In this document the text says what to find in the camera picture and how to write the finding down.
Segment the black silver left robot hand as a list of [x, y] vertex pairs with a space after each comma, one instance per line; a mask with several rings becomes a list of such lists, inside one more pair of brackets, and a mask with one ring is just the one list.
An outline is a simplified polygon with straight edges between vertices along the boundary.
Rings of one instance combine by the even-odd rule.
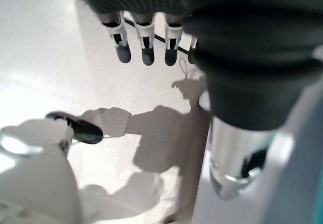
[[103, 24], [163, 12], [192, 36], [213, 115], [210, 174], [224, 200], [258, 177], [272, 132], [322, 75], [322, 0], [86, 0]]

